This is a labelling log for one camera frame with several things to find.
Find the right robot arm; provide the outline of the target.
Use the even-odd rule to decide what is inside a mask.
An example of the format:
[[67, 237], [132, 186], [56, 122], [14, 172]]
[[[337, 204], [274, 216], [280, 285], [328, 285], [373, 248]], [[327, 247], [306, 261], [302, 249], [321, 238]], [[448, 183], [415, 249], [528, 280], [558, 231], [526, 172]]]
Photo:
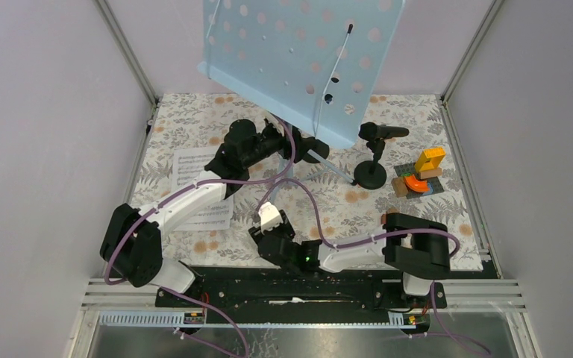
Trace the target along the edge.
[[387, 214], [374, 233], [334, 243], [321, 239], [296, 242], [284, 213], [248, 232], [262, 259], [302, 277], [375, 263], [397, 269], [402, 273], [398, 297], [408, 307], [420, 305], [435, 281], [449, 277], [451, 258], [460, 250], [460, 241], [445, 225], [402, 213]]

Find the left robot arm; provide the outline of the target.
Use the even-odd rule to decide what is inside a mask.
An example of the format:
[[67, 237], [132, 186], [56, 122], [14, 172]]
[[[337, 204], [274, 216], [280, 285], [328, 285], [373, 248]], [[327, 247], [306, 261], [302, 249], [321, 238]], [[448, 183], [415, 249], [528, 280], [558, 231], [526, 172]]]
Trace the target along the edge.
[[118, 206], [100, 248], [107, 264], [104, 282], [159, 286], [172, 290], [185, 307], [197, 304], [202, 288], [195, 282], [195, 273], [188, 265], [164, 257], [164, 236], [243, 186], [264, 184], [264, 179], [251, 180], [249, 169], [273, 154], [285, 154], [288, 167], [295, 161], [292, 129], [284, 121], [266, 120], [264, 129], [257, 132], [252, 121], [236, 120], [213, 159], [185, 186], [140, 208]]

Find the light blue music stand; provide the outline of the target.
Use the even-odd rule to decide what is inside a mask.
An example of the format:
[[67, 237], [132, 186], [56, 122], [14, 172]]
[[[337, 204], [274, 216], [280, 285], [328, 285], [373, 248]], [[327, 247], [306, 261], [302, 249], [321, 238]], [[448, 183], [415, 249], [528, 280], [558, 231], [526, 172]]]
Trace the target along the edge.
[[357, 141], [404, 1], [204, 1], [210, 80], [335, 149]]

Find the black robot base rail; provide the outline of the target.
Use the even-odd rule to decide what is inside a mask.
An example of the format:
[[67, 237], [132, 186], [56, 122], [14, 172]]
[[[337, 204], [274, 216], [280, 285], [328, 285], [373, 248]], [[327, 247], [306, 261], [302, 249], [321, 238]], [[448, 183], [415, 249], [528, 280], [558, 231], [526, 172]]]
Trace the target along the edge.
[[243, 324], [385, 324], [389, 314], [422, 310], [404, 294], [399, 271], [348, 270], [301, 278], [276, 268], [200, 268], [186, 295]]

